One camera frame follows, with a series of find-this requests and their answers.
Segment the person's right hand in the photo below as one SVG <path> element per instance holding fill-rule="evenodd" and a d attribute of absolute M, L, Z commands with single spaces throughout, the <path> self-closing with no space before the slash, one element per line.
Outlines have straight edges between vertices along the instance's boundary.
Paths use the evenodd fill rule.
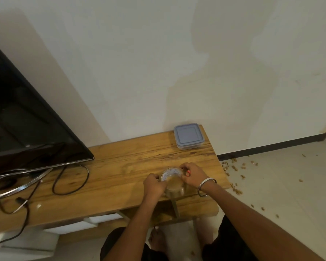
<path fill-rule="evenodd" d="M 182 180 L 182 181 L 197 189 L 200 183 L 209 177 L 206 175 L 206 173 L 203 171 L 203 169 L 200 166 L 192 162 L 186 162 L 186 163 L 190 163 L 191 176 L 188 177 L 187 180 Z"/>

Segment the person's left hand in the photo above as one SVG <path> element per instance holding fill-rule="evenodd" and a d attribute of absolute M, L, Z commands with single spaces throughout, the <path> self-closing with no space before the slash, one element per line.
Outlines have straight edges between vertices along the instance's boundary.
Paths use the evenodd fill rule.
<path fill-rule="evenodd" d="M 157 203 L 163 193 L 157 193 L 157 177 L 156 174 L 150 173 L 143 182 L 144 192 L 143 198 L 147 201 Z"/>

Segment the clear glass jar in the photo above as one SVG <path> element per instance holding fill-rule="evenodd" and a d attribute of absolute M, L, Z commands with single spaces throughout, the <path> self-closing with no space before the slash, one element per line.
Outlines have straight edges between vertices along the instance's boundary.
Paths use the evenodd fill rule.
<path fill-rule="evenodd" d="M 160 182 L 166 182 L 165 197 L 176 199 L 185 194 L 186 184 L 182 180 L 184 172 L 180 168 L 169 167 L 159 177 Z"/>

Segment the person's right forearm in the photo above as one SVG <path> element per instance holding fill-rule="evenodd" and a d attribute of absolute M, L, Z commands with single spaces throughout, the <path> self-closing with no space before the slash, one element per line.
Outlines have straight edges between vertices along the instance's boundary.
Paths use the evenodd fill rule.
<path fill-rule="evenodd" d="M 284 229 L 213 181 L 201 188 L 221 207 L 259 261 L 324 261 Z"/>

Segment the person's left forearm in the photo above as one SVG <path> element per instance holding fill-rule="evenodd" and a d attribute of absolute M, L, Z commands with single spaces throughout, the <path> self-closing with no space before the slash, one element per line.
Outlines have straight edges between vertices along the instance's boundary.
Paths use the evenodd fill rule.
<path fill-rule="evenodd" d="M 150 219 L 160 197 L 151 191 L 144 194 L 133 219 L 102 261 L 141 261 Z"/>

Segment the silver bangle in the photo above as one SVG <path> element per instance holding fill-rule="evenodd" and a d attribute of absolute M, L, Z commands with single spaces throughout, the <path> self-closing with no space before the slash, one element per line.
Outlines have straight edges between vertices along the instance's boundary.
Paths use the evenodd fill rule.
<path fill-rule="evenodd" d="M 210 177 L 209 177 L 209 178 L 206 178 L 205 180 L 203 180 L 203 181 L 200 183 L 200 185 L 197 187 L 197 194 L 198 194 L 199 197 L 204 198 L 204 197 L 207 197 L 207 196 L 208 196 L 207 193 L 205 193 L 204 191 L 201 190 L 201 188 L 203 187 L 203 185 L 204 185 L 206 182 L 208 182 L 208 181 L 213 181 L 214 183 L 217 184 L 217 180 L 214 179 L 214 178 L 210 178 Z"/>

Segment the metal table leg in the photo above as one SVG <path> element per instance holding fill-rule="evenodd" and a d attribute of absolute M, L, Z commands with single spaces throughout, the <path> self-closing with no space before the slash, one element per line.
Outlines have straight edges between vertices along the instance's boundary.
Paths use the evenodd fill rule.
<path fill-rule="evenodd" d="M 171 204 L 172 204 L 172 207 L 174 209 L 174 213 L 175 213 L 175 216 L 177 219 L 180 218 L 180 213 L 179 213 L 179 210 L 178 210 L 178 205 L 177 205 L 177 202 L 175 199 L 170 199 L 171 201 Z"/>

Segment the plastic container with grey-blue lid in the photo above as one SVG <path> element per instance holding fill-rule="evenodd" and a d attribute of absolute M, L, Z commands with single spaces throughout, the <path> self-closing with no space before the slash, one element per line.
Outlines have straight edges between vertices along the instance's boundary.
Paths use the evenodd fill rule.
<path fill-rule="evenodd" d="M 175 126 L 174 137 L 180 150 L 198 148 L 205 142 L 204 135 L 197 123 Z"/>

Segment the scattered peanut shells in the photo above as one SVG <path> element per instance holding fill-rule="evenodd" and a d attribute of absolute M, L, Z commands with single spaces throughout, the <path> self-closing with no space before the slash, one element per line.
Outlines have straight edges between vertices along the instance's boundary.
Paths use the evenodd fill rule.
<path fill-rule="evenodd" d="M 268 219 L 297 219 L 305 216 L 261 154 L 220 162 L 234 190 L 230 193 Z"/>

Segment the person's bare foot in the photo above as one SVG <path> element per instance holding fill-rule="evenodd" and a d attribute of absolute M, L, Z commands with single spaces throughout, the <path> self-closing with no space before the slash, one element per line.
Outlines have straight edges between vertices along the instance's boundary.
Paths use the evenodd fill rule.
<path fill-rule="evenodd" d="M 167 242 L 164 232 L 159 227 L 154 227 L 151 230 L 150 237 L 148 239 L 151 250 L 167 253 Z"/>

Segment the person's black shorts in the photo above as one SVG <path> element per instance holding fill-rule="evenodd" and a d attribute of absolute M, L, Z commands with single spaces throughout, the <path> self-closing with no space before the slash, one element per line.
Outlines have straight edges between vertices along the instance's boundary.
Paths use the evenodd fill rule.
<path fill-rule="evenodd" d="M 226 215 L 218 228 L 217 238 L 202 247 L 201 256 L 203 261 L 258 261 Z M 169 258 L 145 244 L 141 261 L 169 261 Z"/>

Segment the white boxes under table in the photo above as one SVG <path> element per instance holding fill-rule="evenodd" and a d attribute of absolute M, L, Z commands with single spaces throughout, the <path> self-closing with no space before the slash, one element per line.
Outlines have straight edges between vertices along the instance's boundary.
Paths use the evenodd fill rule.
<path fill-rule="evenodd" d="M 118 213 L 93 216 L 81 221 L 25 228 L 20 236 L 0 244 L 0 261 L 32 261 L 52 257 L 57 243 L 105 237 L 127 220 Z"/>

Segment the silver curved television stand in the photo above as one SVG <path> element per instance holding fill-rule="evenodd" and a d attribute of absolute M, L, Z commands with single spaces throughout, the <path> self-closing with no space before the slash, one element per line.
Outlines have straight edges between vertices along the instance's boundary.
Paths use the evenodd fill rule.
<path fill-rule="evenodd" d="M 28 182 L 27 184 L 21 185 L 17 188 L 14 188 L 12 190 L 9 190 L 7 192 L 1 193 L 0 194 L 0 199 L 12 196 L 14 194 L 17 194 L 19 192 L 21 192 L 22 190 L 32 186 L 33 184 L 37 184 L 39 183 L 46 175 L 48 175 L 54 168 L 49 168 L 44 170 L 42 173 L 39 173 L 36 177 L 34 177 L 30 182 Z"/>

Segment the black flat screen television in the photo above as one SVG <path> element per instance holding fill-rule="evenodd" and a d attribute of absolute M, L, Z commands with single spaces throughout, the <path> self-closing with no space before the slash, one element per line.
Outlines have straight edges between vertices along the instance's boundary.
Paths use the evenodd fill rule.
<path fill-rule="evenodd" d="M 0 179 L 94 160 L 0 50 Z"/>

